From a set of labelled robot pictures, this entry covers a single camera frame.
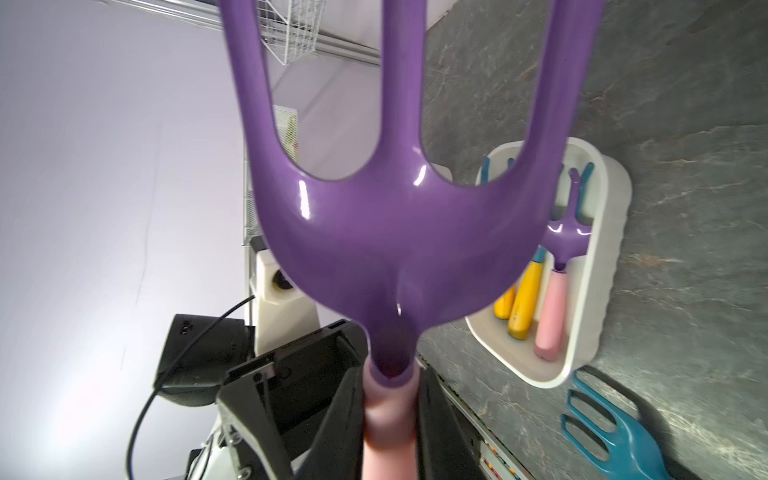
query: yellow handle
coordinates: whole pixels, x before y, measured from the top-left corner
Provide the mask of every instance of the yellow handle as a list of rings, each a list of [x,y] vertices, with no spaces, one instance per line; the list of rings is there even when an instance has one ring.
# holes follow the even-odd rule
[[[512,304],[515,302],[515,286],[510,286],[507,292],[500,296],[496,303],[493,304],[493,313],[496,318],[501,320],[509,320],[509,315],[512,312]]]
[[[531,328],[542,268],[541,263],[531,262],[525,271],[522,282],[520,282],[520,290],[518,290],[515,304],[512,306],[507,326],[509,334],[518,340],[525,340],[528,329]]]

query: black cable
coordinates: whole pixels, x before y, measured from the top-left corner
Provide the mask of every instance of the black cable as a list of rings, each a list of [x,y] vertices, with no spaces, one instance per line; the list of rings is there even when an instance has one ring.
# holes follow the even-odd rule
[[[237,305],[233,306],[229,310],[225,312],[222,316],[215,319],[209,326],[205,327],[200,334],[198,334],[194,339],[189,342],[187,346],[184,347],[183,350],[181,350],[181,353],[176,357],[176,359],[171,363],[171,365],[163,372],[163,374],[160,376],[160,378],[157,379],[157,381],[154,383],[154,388],[152,390],[152,393],[149,395],[149,398],[147,399],[147,403],[144,404],[144,407],[141,409],[141,412],[139,413],[138,418],[136,419],[136,423],[134,424],[134,429],[131,432],[131,440],[128,441],[128,448],[125,452],[125,473],[128,475],[128,480],[134,480],[134,467],[133,467],[133,457],[134,457],[134,447],[136,445],[136,437],[139,433],[139,427],[141,426],[141,422],[144,421],[144,417],[147,414],[147,410],[149,410],[149,406],[152,405],[152,400],[154,400],[154,397],[157,396],[157,394],[161,390],[161,386],[163,383],[168,379],[168,377],[171,375],[171,373],[174,372],[176,367],[179,366],[179,363],[181,363],[181,360],[184,358],[185,355],[192,349],[192,347],[200,341],[203,336],[210,332],[211,329],[213,329],[216,325],[221,323],[221,320],[227,318],[229,315],[232,314],[235,310],[239,309],[246,303],[253,300],[255,296],[251,295],[242,302],[238,303]]]

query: wire shelf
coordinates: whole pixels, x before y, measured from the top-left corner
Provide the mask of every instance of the wire shelf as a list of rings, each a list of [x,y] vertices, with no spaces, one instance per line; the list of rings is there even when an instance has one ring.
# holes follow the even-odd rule
[[[283,65],[315,51],[325,0],[254,0],[261,37]]]

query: wire basket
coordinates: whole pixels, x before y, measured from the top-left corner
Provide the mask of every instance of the wire basket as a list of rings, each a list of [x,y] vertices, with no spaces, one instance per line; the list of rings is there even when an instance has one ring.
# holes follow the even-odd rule
[[[277,127],[277,136],[283,149],[293,161],[299,159],[299,114],[292,108],[274,106],[275,126]],[[256,215],[256,204],[253,202],[253,186],[250,182],[250,168],[248,167],[248,157],[245,158],[245,194],[243,209],[245,218],[243,219],[243,245],[248,245],[250,239],[261,235],[261,225],[259,217]]]
[[[283,65],[315,51],[325,0],[254,0],[261,37]]]

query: white plastic container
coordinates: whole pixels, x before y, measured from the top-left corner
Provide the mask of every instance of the white plastic container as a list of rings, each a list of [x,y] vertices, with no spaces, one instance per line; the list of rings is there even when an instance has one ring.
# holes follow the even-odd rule
[[[506,171],[507,159],[517,157],[522,143],[500,145],[488,155],[491,160],[489,180]],[[597,353],[624,236],[632,196],[629,175],[616,160],[602,155],[586,141],[568,138],[555,205],[564,208],[568,203],[571,187],[568,170],[575,167],[582,172],[589,162],[594,164],[594,170],[584,192],[581,215],[594,219],[592,235],[587,255],[568,262],[565,331],[558,358],[546,362],[533,353],[537,320],[552,270],[553,259],[549,252],[541,275],[534,322],[526,340],[517,340],[507,334],[507,322],[496,318],[493,305],[466,317],[472,334],[489,352],[517,376],[543,389],[562,384],[572,371],[588,363]]]

